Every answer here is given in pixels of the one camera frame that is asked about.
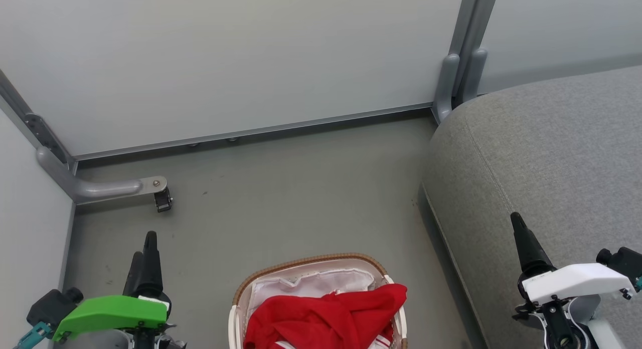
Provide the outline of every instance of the red clothing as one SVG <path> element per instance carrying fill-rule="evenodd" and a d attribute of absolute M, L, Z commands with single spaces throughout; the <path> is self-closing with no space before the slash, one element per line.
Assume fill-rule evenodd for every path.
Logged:
<path fill-rule="evenodd" d="M 367 349 L 406 301 L 406 287 L 388 284 L 372 291 L 322 298 L 273 296 L 252 314 L 244 349 Z"/>

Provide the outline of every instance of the gray fabric upholstery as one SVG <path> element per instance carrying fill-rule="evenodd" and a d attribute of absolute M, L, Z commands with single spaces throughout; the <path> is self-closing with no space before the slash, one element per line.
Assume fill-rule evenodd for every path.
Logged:
<path fill-rule="evenodd" d="M 430 142 L 424 189 L 491 349 L 541 349 L 541 331 L 511 319 L 523 299 L 509 214 L 558 267 L 642 252 L 642 66 L 461 105 Z M 640 312 L 642 297 L 609 296 L 598 314 L 633 349 Z"/>

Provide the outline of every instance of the white partition panel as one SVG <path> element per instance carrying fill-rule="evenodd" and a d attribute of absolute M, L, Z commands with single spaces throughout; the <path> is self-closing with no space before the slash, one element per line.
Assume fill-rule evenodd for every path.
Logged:
<path fill-rule="evenodd" d="M 433 100 L 461 0 L 0 0 L 0 67 L 72 155 Z"/>
<path fill-rule="evenodd" d="M 4 110 L 0 98 L 0 342 L 13 347 L 32 304 L 62 282 L 72 203 Z"/>
<path fill-rule="evenodd" d="M 642 64 L 642 0 L 496 0 L 479 93 Z"/>

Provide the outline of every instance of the floor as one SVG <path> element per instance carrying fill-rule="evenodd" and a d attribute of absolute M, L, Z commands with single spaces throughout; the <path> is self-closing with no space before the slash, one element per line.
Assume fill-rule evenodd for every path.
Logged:
<path fill-rule="evenodd" d="M 163 175 L 175 200 L 162 214 L 151 198 L 79 207 L 66 285 L 85 298 L 120 294 L 131 256 L 155 230 L 178 324 L 170 335 L 224 348 L 232 296 L 247 276 L 361 252 L 408 287 L 410 347 L 472 347 L 417 207 L 435 128 L 413 118 L 80 170 L 96 182 Z M 91 346 L 81 338 L 65 347 Z"/>

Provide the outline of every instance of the basket rim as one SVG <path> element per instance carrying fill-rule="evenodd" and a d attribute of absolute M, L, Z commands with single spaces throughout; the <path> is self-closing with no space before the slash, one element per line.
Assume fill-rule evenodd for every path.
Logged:
<path fill-rule="evenodd" d="M 369 257 L 368 255 L 361 254 L 361 253 L 342 253 L 342 254 L 330 254 L 330 255 L 318 255 L 316 257 L 308 257 L 308 258 L 302 258 L 298 260 L 293 260 L 289 262 L 284 262 L 283 264 L 279 265 L 274 265 L 267 267 L 263 270 L 259 270 L 255 272 L 254 274 L 250 275 L 241 283 L 241 286 L 236 290 L 236 294 L 234 294 L 234 299 L 232 300 L 232 305 L 238 305 L 239 300 L 241 299 L 241 294 L 243 294 L 243 291 L 247 289 L 248 285 L 252 283 L 254 280 L 257 280 L 258 278 L 275 273 L 277 271 L 281 271 L 283 269 L 289 269 L 291 267 L 299 266 L 299 265 L 305 265 L 305 264 L 312 264 L 314 262 L 324 262 L 324 261 L 332 261 L 332 260 L 342 260 L 342 259 L 358 259 L 358 260 L 363 260 L 365 262 L 368 262 L 372 266 L 376 267 L 376 269 L 381 273 L 381 276 L 387 275 L 386 269 L 379 264 L 377 260 L 374 260 L 374 258 Z"/>

